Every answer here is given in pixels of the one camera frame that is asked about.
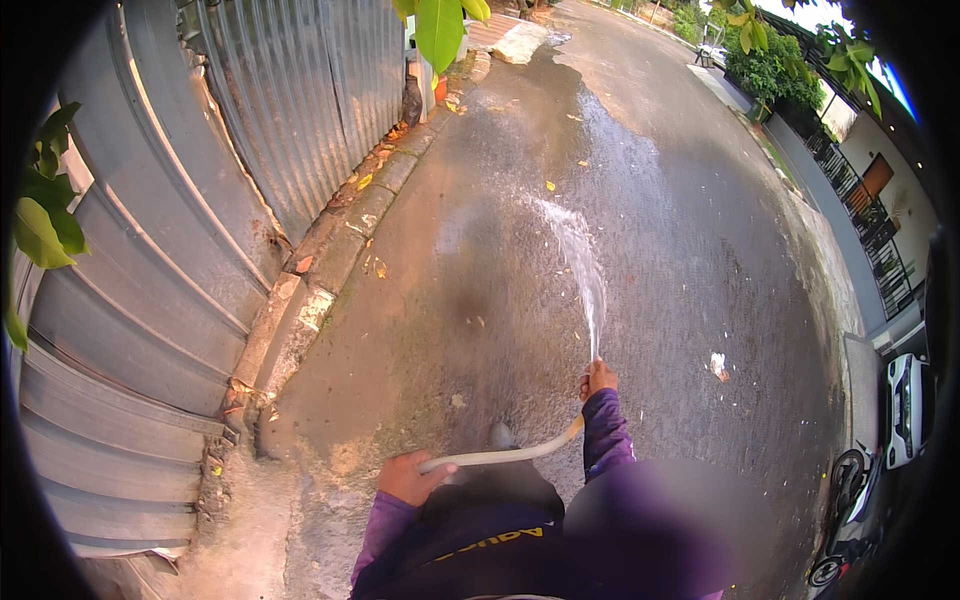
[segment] corrugated metal fence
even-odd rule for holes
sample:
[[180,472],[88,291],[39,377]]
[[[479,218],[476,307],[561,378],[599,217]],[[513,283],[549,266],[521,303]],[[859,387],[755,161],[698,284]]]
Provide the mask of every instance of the corrugated metal fence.
[[404,30],[390,0],[194,1],[180,30],[206,57],[237,154],[297,244],[399,120]]
[[[190,6],[125,0],[78,51],[60,101],[83,103],[71,131],[93,183],[75,215],[92,255],[15,269],[22,424],[82,556],[188,543],[213,417],[288,256],[263,201],[300,239],[399,114],[389,1]],[[178,35],[190,10],[217,40],[206,73]]]

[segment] car wheel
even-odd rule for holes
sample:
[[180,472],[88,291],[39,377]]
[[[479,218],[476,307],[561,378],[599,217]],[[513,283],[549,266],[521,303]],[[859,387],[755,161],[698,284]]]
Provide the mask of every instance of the car wheel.
[[810,571],[809,582],[812,588],[822,588],[837,578],[843,559],[838,556],[826,557]]
[[839,486],[843,483],[843,467],[846,465],[855,465],[854,469],[856,476],[859,476],[865,467],[863,461],[863,452],[857,450],[856,448],[852,448],[841,454],[840,458],[833,463],[833,471],[830,472],[830,480],[833,481],[834,486]]

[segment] asphalt road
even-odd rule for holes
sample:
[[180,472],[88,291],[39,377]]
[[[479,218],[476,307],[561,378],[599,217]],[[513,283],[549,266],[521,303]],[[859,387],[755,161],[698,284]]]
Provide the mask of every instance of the asphalt road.
[[[483,449],[497,419],[535,444],[576,415],[587,328],[543,200],[591,227],[608,289],[600,349],[637,458],[723,466],[774,509],[770,562],[725,597],[806,597],[843,406],[815,324],[825,300],[798,276],[810,253],[784,240],[784,191],[686,68],[690,50],[573,0],[554,16],[572,39],[529,65],[494,62],[361,256],[280,419],[264,423],[263,449],[316,455],[336,479],[304,492],[285,579],[345,589],[348,564],[309,565],[355,556],[384,457]],[[706,369],[712,352],[726,354],[728,381]],[[578,440],[537,462],[567,501],[581,452]]]

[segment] flower pot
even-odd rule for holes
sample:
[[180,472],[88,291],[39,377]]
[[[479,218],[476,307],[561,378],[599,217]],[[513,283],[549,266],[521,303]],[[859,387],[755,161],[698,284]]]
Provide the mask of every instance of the flower pot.
[[437,78],[437,89],[433,90],[433,98],[437,104],[442,104],[446,99],[446,75]]

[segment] black metal fence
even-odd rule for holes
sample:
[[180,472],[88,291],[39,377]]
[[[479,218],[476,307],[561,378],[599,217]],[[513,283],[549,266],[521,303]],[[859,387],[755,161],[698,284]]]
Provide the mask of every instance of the black metal fence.
[[863,179],[826,132],[817,131],[804,142],[847,209],[863,251],[870,259],[883,312],[890,321],[913,301],[910,274],[893,240],[897,226],[880,199],[867,191]]

